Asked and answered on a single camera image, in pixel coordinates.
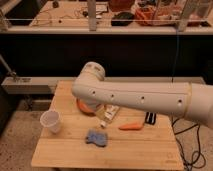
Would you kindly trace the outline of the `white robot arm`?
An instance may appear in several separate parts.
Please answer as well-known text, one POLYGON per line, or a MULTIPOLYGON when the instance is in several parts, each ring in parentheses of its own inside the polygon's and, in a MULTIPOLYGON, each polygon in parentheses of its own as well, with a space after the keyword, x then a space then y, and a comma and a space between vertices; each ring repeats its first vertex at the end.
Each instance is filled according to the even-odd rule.
POLYGON ((91 104, 111 104, 173 115, 213 129, 213 86, 189 82, 107 82, 105 70, 88 62, 72 94, 91 104))

